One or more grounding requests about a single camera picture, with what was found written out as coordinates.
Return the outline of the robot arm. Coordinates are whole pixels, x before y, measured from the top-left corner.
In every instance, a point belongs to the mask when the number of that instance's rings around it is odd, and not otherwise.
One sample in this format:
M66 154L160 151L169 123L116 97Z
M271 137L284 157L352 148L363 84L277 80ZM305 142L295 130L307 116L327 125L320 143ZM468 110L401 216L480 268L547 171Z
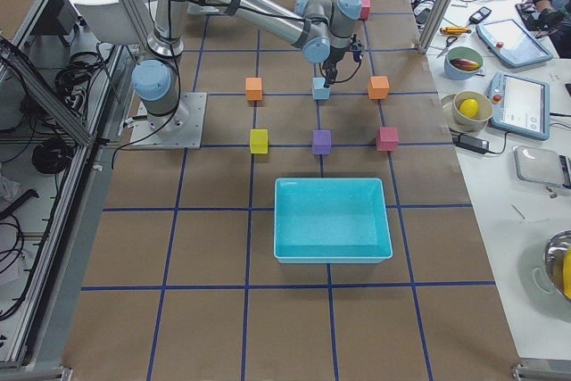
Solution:
M337 64L346 54L352 54L356 63L362 61L362 44L354 32L361 0L296 0L293 11L270 0L158 0L147 38L151 56L131 75L152 134L180 128L188 115L178 57L184 48L180 21L189 3L236 16L300 49L306 61L324 72L325 87L338 83Z

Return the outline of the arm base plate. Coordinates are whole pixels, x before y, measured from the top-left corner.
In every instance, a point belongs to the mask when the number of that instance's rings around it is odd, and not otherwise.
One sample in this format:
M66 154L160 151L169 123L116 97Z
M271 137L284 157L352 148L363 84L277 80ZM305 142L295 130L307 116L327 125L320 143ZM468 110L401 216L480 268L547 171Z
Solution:
M145 119L134 122L130 143L140 149L199 149L206 104L206 92L184 92L174 118L168 121L169 115L148 115L140 102L137 114Z

